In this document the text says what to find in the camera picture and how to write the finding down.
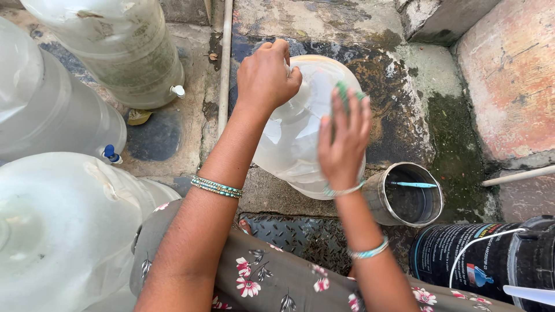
pink flower print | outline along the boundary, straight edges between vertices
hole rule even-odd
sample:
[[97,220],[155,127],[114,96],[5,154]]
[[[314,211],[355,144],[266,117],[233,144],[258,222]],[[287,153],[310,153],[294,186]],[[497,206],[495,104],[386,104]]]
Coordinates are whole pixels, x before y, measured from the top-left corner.
[[323,276],[327,276],[327,272],[324,268],[314,263],[311,263],[310,266],[312,267],[312,273],[316,274],[316,272],[322,274]]
[[412,293],[415,295],[416,300],[418,300],[422,303],[427,303],[429,305],[433,305],[434,303],[437,302],[436,296],[430,294],[424,288],[421,288],[421,289],[418,289],[418,290],[413,290]]
[[355,294],[349,295],[349,306],[351,307],[352,312],[359,312],[359,299]]
[[453,293],[453,296],[455,296],[455,297],[457,297],[457,298],[467,299],[465,295],[459,293],[458,291],[451,290],[451,292]]
[[319,293],[320,291],[324,291],[330,287],[330,280],[327,278],[319,279],[314,284],[314,291]]
[[470,298],[470,300],[485,303],[485,304],[493,304],[493,303],[491,303],[491,301],[488,301],[484,298]]
[[283,249],[281,249],[281,248],[279,248],[279,247],[276,247],[276,246],[274,246],[274,245],[272,245],[272,244],[270,244],[270,243],[268,243],[268,245],[270,245],[270,247],[274,248],[274,249],[277,250],[277,251],[283,252]]
[[221,303],[218,296],[214,296],[212,298],[212,309],[231,310],[231,307],[227,303]]
[[158,208],[154,209],[153,212],[157,212],[157,211],[159,211],[159,210],[164,210],[164,209],[166,209],[166,207],[167,207],[169,204],[170,204],[170,203],[165,203],[165,204],[163,204],[163,205],[160,205],[160,206],[158,206]]
[[243,257],[236,259],[237,270],[239,270],[239,276],[249,277],[250,275],[250,263]]
[[239,283],[239,285],[237,285],[237,289],[242,289],[241,297],[246,297],[247,295],[251,297],[253,295],[257,296],[258,291],[261,289],[258,283],[251,280],[245,280],[242,276],[237,279],[237,283]]

blue toothbrush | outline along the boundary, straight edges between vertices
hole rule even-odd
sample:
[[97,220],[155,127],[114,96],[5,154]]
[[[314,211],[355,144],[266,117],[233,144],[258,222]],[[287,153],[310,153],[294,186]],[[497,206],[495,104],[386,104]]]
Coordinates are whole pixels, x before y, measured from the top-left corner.
[[414,188],[437,188],[437,185],[430,183],[410,183],[410,182],[387,182],[388,184],[396,184],[403,187],[414,187]]

bangle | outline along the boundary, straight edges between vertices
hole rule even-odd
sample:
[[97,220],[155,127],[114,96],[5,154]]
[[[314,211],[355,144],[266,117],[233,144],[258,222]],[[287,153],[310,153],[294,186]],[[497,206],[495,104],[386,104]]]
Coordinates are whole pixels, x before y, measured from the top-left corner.
[[210,180],[207,180],[201,177],[197,177],[196,175],[193,176],[193,179],[191,180],[191,184],[200,189],[208,190],[216,194],[229,196],[233,198],[241,198],[243,196],[243,193],[245,192],[240,189],[227,187],[225,185],[212,182]]
[[375,255],[381,254],[387,246],[389,246],[389,239],[384,235],[384,242],[378,248],[367,251],[352,251],[347,247],[347,255],[349,255],[352,259],[372,258]]
[[324,187],[324,190],[322,191],[326,196],[330,196],[330,197],[337,197],[337,196],[341,196],[341,195],[346,195],[346,194],[350,194],[353,192],[356,192],[358,189],[360,189],[364,183],[366,181],[361,181],[359,185],[350,188],[350,189],[344,189],[344,190],[332,190],[329,187]]

woman's right hand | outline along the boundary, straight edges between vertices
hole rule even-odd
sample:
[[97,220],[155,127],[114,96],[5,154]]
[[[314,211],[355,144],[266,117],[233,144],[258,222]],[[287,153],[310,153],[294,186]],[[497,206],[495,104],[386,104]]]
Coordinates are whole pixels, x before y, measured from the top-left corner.
[[[331,93],[333,120],[322,117],[318,159],[324,176],[333,190],[345,190],[357,186],[360,163],[368,145],[372,129],[370,100],[359,100],[353,89],[347,90],[351,114],[346,116],[339,91]],[[335,137],[332,142],[332,124]]]

black bucket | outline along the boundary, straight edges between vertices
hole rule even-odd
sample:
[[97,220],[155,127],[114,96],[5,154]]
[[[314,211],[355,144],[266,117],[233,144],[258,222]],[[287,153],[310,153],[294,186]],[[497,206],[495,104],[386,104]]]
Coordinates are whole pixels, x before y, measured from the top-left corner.
[[555,219],[541,215],[524,223],[431,225],[415,237],[411,247],[412,276],[449,286],[458,252],[471,240],[516,228],[469,246],[457,263],[452,287],[514,304],[526,311],[555,311],[555,306],[511,297],[503,286],[555,290]]

